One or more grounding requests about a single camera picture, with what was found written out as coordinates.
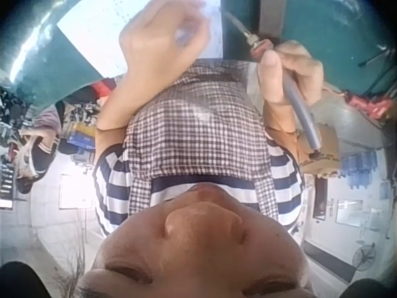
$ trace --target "fingernail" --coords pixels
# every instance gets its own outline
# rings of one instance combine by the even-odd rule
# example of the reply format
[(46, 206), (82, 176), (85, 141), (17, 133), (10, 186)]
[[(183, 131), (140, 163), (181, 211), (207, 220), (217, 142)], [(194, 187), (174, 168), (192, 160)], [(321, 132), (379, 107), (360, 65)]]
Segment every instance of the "fingernail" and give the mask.
[(262, 57), (262, 63), (265, 66), (274, 66), (277, 64), (277, 59), (279, 57), (277, 56), (277, 53), (273, 50), (268, 50), (263, 54)]

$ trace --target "nose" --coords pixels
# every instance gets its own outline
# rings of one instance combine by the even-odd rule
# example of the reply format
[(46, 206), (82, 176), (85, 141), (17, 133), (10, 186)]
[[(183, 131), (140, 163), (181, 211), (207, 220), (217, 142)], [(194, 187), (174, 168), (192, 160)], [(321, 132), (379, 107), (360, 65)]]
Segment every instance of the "nose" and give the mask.
[(201, 253), (238, 245), (244, 229), (236, 213), (212, 202), (195, 202), (167, 216), (165, 234), (174, 251)]

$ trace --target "striped shirt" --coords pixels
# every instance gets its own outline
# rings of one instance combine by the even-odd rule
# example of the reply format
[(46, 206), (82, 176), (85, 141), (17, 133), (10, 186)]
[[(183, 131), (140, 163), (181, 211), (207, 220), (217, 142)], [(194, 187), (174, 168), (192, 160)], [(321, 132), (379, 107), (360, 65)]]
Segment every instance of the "striped shirt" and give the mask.
[[(271, 172), (275, 198), (279, 210), (279, 222), (290, 231), (301, 211), (301, 194), (304, 182), (299, 166), (289, 151), (277, 145), (266, 134), (270, 153)], [(122, 144), (116, 144), (99, 158), (94, 170), (97, 193), (96, 214), (104, 235), (112, 233), (128, 218), (130, 187), (134, 177), (128, 167), (128, 154)], [(209, 175), (168, 176), (151, 182), (151, 206), (171, 200), (186, 192), (194, 184), (217, 184), (242, 204), (259, 211), (254, 183), (232, 177)]]

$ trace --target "checkered apron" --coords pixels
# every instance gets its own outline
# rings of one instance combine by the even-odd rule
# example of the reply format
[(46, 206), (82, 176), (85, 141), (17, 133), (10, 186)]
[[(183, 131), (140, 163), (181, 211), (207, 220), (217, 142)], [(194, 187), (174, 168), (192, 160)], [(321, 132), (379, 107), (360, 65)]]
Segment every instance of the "checkered apron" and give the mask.
[(277, 220), (262, 118), (246, 92), (248, 63), (197, 60), (130, 122), (130, 214), (150, 206), (151, 181), (215, 175), (253, 181), (261, 212)]

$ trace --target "gray handle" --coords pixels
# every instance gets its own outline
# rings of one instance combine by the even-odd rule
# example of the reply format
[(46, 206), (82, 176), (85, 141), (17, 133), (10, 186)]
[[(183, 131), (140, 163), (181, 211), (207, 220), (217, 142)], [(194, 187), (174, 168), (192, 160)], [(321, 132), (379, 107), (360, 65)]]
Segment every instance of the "gray handle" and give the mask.
[(309, 108), (292, 77), (284, 71), (283, 73), (283, 89), (284, 95), (290, 101), (302, 127), (306, 133), (310, 148), (318, 152), (323, 147), (319, 130), (309, 111)]

